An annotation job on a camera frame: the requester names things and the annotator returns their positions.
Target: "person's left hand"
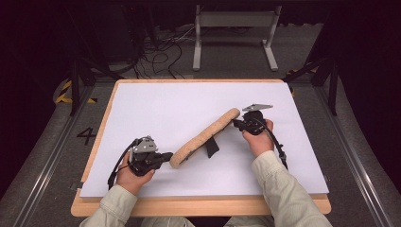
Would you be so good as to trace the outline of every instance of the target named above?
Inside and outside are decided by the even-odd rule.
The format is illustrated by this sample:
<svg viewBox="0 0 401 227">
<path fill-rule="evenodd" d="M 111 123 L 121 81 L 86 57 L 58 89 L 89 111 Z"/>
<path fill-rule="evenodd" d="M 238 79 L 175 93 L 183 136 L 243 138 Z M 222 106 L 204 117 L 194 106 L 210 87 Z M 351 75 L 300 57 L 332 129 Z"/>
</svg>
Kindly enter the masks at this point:
<svg viewBox="0 0 401 227">
<path fill-rule="evenodd" d="M 127 154 L 124 156 L 122 165 L 120 165 L 118 168 L 126 166 L 129 159 L 130 153 L 127 152 Z M 118 171 L 116 183 L 131 192 L 132 195 L 136 196 L 139 193 L 141 187 L 151 180 L 154 172 L 154 169 L 152 169 L 145 176 L 138 177 L 133 172 L 131 172 L 130 168 L 127 166 Z"/>
</svg>

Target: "table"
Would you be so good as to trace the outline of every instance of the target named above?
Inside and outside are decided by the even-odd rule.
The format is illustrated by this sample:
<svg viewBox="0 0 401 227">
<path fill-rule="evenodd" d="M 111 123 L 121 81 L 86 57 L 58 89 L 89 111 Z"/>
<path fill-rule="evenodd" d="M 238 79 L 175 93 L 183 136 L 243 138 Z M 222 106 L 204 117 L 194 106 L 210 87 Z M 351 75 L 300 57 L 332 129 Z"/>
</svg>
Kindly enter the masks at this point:
<svg viewBox="0 0 401 227">
<path fill-rule="evenodd" d="M 119 82 L 282 82 L 280 79 L 126 79 Z M 114 87 L 109 105 L 104 114 L 102 123 L 97 134 L 94 147 L 89 157 L 87 166 L 83 173 L 82 182 L 88 179 L 90 169 L 94 163 L 101 137 L 106 126 L 113 103 L 116 87 Z M 77 217 L 91 216 L 97 209 L 101 198 L 81 198 L 78 190 L 71 212 Z M 325 194 L 312 195 L 323 214 L 331 211 L 330 202 Z M 161 198 L 143 198 L 136 203 L 131 215 L 135 217 L 155 217 L 155 216 L 251 216 L 251 215 L 269 215 L 269 207 L 266 205 L 262 196 L 202 196 L 202 197 L 161 197 Z"/>
</svg>

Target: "person's right hand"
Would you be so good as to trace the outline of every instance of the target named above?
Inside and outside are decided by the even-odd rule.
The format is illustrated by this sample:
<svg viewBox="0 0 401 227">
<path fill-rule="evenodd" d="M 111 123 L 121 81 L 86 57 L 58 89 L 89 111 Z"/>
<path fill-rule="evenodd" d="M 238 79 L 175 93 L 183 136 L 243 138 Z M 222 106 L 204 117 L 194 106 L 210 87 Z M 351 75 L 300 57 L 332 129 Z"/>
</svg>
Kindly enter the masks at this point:
<svg viewBox="0 0 401 227">
<path fill-rule="evenodd" d="M 268 129 L 273 131 L 273 122 L 265 119 Z M 258 135 L 252 135 L 247 131 L 242 131 L 242 136 L 248 142 L 254 157 L 258 157 L 265 151 L 274 150 L 274 144 L 266 131 Z"/>
</svg>

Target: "person's hand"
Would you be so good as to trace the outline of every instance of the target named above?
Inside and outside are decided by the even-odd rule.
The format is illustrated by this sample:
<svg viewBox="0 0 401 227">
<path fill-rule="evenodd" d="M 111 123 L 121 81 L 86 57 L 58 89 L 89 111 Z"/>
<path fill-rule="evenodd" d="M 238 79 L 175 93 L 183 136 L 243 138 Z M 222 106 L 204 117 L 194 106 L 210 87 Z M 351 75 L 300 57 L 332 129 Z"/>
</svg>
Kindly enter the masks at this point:
<svg viewBox="0 0 401 227">
<path fill-rule="evenodd" d="M 138 177 L 133 172 L 131 172 L 130 168 L 127 166 L 128 160 L 130 159 L 130 153 L 124 156 L 123 163 L 118 168 L 122 168 L 117 173 L 117 181 L 116 183 L 126 190 L 132 193 L 132 195 L 136 196 L 139 193 L 141 187 L 148 183 L 154 174 L 154 169 L 149 171 L 145 176 Z"/>
<path fill-rule="evenodd" d="M 273 122 L 265 119 L 268 129 L 273 131 Z M 274 150 L 274 144 L 266 131 L 258 135 L 252 135 L 247 131 L 242 131 L 242 136 L 248 142 L 250 149 L 255 157 L 259 156 L 265 151 Z"/>
</svg>

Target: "gray floor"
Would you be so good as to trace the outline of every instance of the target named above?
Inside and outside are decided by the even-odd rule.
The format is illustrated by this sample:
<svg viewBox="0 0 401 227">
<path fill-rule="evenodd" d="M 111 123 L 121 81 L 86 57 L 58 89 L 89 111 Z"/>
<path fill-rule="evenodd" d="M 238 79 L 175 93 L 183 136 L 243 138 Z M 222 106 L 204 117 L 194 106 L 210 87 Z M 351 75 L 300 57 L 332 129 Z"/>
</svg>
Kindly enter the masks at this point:
<svg viewBox="0 0 401 227">
<path fill-rule="evenodd" d="M 302 67 L 321 27 L 305 25 L 277 28 L 272 49 L 279 66 L 278 72 L 271 72 L 269 69 L 260 45 L 260 40 L 264 38 L 263 31 L 255 28 L 242 35 L 228 30 L 208 31 L 202 38 L 202 62 L 199 72 L 192 70 L 193 41 L 181 43 L 183 54 L 172 68 L 187 79 L 279 79 L 284 77 L 288 70 Z M 155 64 L 156 71 L 166 69 L 177 58 L 180 50 L 177 46 L 172 46 L 166 53 L 168 61 Z M 152 59 L 154 55 L 148 55 L 148 58 Z M 158 55 L 155 60 L 161 61 L 165 57 Z M 147 73 L 153 79 L 171 78 L 166 70 L 155 75 L 149 63 L 143 61 L 143 64 L 144 67 L 138 66 L 142 76 L 148 77 L 145 76 Z M 133 71 L 124 76 L 136 78 Z M 325 105 L 321 102 L 320 93 L 325 90 L 313 88 L 306 82 L 307 79 L 308 75 L 294 81 L 290 86 L 294 88 L 295 103 L 323 174 L 329 179 L 327 184 L 332 212 L 327 217 L 334 226 L 391 226 L 380 224 L 372 214 L 374 210 L 365 200 L 355 172 L 344 155 L 339 134 L 333 126 L 334 119 L 339 122 L 341 133 L 357 153 L 393 226 L 401 226 L 401 216 L 398 214 L 401 211 L 400 194 L 363 137 L 342 87 L 339 87 L 338 93 L 338 116 L 333 118 L 327 114 Z M 99 80 L 102 82 L 98 82 L 89 94 L 90 97 L 97 98 L 98 102 L 85 104 L 82 112 L 74 118 L 77 122 L 68 133 L 54 171 L 50 171 L 49 177 L 44 181 L 43 194 L 40 194 L 34 206 L 28 209 L 31 215 L 22 214 L 18 218 L 32 188 L 40 179 L 47 160 L 54 154 L 58 142 L 60 143 L 60 136 L 65 133 L 63 129 L 71 122 L 71 104 L 57 104 L 44 134 L 0 202 L 0 226 L 12 226 L 17 219 L 17 223 L 23 223 L 25 226 L 78 226 L 82 221 L 82 218 L 75 218 L 70 213 L 76 192 L 69 189 L 69 186 L 79 182 L 95 141 L 91 139 L 85 146 L 85 138 L 79 138 L 77 135 L 88 127 L 97 133 L 113 88 L 109 79 Z M 139 223 L 139 218 L 131 218 L 128 226 L 138 226 Z"/>
</svg>

